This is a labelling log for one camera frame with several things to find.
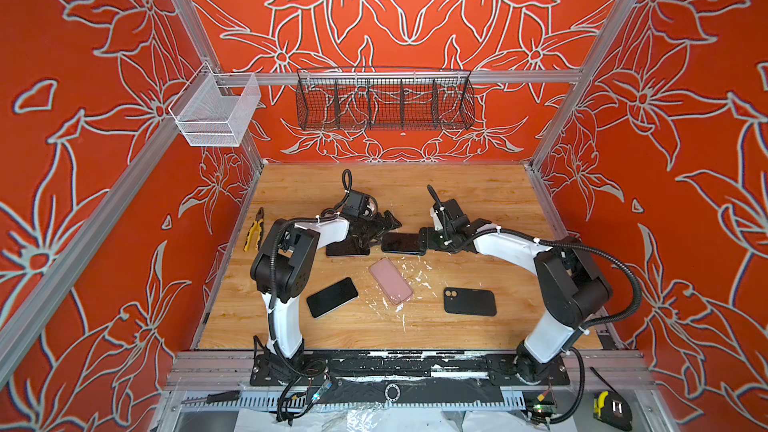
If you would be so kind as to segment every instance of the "smartphone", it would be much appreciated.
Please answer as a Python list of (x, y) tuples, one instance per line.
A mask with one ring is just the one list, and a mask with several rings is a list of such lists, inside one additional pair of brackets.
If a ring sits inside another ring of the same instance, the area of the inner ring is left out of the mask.
[(425, 234), (402, 234), (388, 232), (382, 237), (382, 252), (408, 255), (427, 254)]
[(491, 291), (446, 287), (442, 291), (442, 303), (449, 314), (496, 315), (496, 299)]
[(352, 237), (326, 245), (326, 257), (367, 257), (370, 254), (370, 247), (360, 247)]
[(347, 302), (356, 299), (357, 289), (352, 280), (347, 277), (337, 283), (315, 292), (306, 298), (306, 304), (310, 306), (310, 313), (314, 318), (333, 312)]
[(384, 295), (394, 305), (400, 305), (413, 297), (413, 289), (388, 258), (383, 258), (371, 265), (370, 271), (373, 278), (379, 283), (379, 287), (384, 291)]

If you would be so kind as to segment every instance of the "black smartphone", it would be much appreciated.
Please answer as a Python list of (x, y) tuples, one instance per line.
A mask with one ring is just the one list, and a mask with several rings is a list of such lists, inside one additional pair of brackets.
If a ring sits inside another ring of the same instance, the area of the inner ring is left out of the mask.
[(360, 247), (352, 237), (326, 245), (326, 257), (367, 257), (370, 247)]
[(496, 315), (496, 298), (491, 291), (446, 287), (442, 291), (442, 303), (449, 314)]
[(310, 306), (312, 317), (320, 318), (328, 312), (335, 311), (347, 302), (356, 299), (357, 295), (355, 285), (347, 277), (307, 297), (306, 304)]
[(382, 237), (382, 252), (393, 254), (424, 255), (427, 254), (425, 234), (402, 234), (388, 232)]

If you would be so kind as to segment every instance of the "black wire basket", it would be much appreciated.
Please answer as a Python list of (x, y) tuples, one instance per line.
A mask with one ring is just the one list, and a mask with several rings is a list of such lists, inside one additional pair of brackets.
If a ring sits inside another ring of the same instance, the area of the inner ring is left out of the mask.
[(475, 123), (468, 70), (299, 69), (302, 130), (466, 130)]

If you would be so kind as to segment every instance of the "red wall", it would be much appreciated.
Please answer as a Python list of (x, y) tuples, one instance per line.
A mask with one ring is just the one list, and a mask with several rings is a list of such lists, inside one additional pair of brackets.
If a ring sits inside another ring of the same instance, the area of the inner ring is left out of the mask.
[[(193, 0), (227, 71), (398, 65), (578, 68), (614, 0)], [(530, 158), (564, 84), (481, 86), (464, 132), (302, 132), (294, 92), (264, 87), (251, 133), (278, 162)]]
[(687, 430), (768, 428), (767, 30), (768, 0), (639, 0), (543, 170), (642, 279), (617, 330)]
[[(199, 65), (168, 0), (1, 1), (0, 325)], [(0, 390), (0, 428), (147, 427), (252, 176), (178, 137)]]

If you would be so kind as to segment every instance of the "wooden tabletop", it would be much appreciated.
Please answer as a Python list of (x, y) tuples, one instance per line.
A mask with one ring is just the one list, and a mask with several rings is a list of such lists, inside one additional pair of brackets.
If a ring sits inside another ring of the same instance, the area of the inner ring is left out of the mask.
[[(243, 251), (245, 236), (259, 207), (266, 232), (278, 218), (314, 216), (343, 196), (341, 173), (352, 170), (352, 187), (370, 194), (403, 224), (399, 232), (433, 226), (429, 208), (432, 184), (440, 198), (455, 198), (470, 220), (486, 218), (543, 238), (552, 236), (523, 166), (439, 164), (281, 165), (264, 168), (240, 231), (200, 348), (251, 349), (253, 336), (266, 342), (266, 310), (250, 266), (254, 247)], [(379, 247), (368, 257), (328, 258), (318, 251), (300, 300), (300, 327), (307, 348), (465, 348), (511, 349), (531, 332), (544, 312), (536, 277), (501, 259), (470, 252), (425, 256), (384, 254)], [(382, 257), (395, 263), (414, 291), (401, 307), (387, 301), (368, 268)], [(324, 317), (314, 319), (306, 297), (351, 277), (360, 296)], [(494, 317), (447, 314), (447, 286), (482, 288), (495, 295)], [(595, 334), (579, 339), (581, 348), (600, 349)]]

